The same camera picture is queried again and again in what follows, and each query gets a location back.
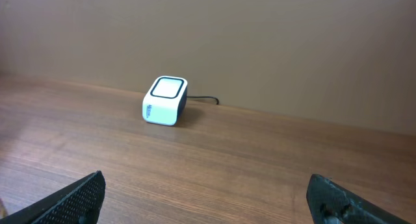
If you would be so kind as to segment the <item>white barcode scanner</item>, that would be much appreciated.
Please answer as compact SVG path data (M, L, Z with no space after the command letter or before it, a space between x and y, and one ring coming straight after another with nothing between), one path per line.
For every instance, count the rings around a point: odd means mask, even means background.
M175 125L187 102L187 87L184 78L158 77L143 98L144 120L158 125Z

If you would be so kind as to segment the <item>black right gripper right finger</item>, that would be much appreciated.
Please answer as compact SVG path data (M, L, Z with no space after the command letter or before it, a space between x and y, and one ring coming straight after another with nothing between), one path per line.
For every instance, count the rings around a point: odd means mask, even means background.
M409 224L319 174L311 176L306 200L315 224Z

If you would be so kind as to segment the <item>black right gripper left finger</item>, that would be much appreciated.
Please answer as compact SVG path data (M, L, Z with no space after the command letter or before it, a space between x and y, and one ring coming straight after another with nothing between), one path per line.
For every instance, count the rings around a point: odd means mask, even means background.
M1 219L1 224L96 224L105 188L102 172L96 171Z

